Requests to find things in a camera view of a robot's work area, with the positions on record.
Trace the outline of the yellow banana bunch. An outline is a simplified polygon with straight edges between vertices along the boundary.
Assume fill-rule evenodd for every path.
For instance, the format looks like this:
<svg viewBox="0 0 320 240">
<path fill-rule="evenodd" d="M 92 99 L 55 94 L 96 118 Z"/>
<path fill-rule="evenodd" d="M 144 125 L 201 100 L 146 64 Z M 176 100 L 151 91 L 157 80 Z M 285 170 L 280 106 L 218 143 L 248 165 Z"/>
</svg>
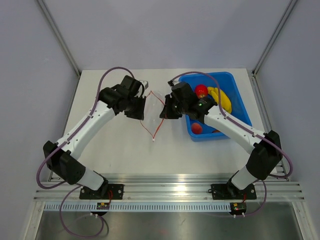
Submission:
<svg viewBox="0 0 320 240">
<path fill-rule="evenodd" d="M 232 113 L 232 103 L 223 90 L 217 87 L 208 86 L 208 94 L 213 97 L 217 104 L 221 103 L 222 108 L 229 114 Z"/>
</svg>

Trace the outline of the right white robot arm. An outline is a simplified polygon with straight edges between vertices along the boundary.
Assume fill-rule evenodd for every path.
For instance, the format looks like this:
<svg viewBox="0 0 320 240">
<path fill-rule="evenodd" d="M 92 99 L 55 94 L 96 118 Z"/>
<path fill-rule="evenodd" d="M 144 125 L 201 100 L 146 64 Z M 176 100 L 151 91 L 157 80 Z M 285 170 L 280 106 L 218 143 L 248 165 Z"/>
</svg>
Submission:
<svg viewBox="0 0 320 240">
<path fill-rule="evenodd" d="M 214 199 L 240 200 L 256 181 L 265 180 L 282 160 L 279 135 L 271 130 L 264 133 L 240 121 L 219 106 L 212 97 L 198 98 L 186 82 L 173 85 L 165 96 L 160 118 L 179 119 L 188 116 L 215 128 L 239 144 L 248 154 L 246 165 L 238 170 L 213 194 Z"/>
</svg>

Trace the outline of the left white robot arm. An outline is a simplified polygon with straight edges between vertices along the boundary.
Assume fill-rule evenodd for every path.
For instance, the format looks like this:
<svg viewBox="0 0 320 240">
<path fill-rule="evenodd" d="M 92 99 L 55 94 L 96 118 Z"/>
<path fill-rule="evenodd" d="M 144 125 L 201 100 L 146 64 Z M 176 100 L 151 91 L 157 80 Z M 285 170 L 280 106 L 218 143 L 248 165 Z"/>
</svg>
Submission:
<svg viewBox="0 0 320 240">
<path fill-rule="evenodd" d="M 149 83 L 126 75 L 120 84 L 100 89 L 87 115 L 66 135 L 43 146 L 46 166 L 70 185 L 81 185 L 97 199 L 108 194 L 108 180 L 78 159 L 100 129 L 119 113 L 142 121 Z"/>
</svg>

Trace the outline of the clear zip top bag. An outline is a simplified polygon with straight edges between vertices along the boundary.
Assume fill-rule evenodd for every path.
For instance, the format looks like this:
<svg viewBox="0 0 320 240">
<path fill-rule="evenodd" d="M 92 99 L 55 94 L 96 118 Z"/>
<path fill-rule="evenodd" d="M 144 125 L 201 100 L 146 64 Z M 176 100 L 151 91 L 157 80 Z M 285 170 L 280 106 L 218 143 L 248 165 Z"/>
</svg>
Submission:
<svg viewBox="0 0 320 240">
<path fill-rule="evenodd" d="M 144 107 L 144 120 L 141 120 L 140 124 L 151 136 L 153 143 L 155 142 L 156 135 L 165 120 L 164 118 L 160 117 L 164 106 L 165 98 L 160 92 L 151 90 L 147 94 Z"/>
</svg>

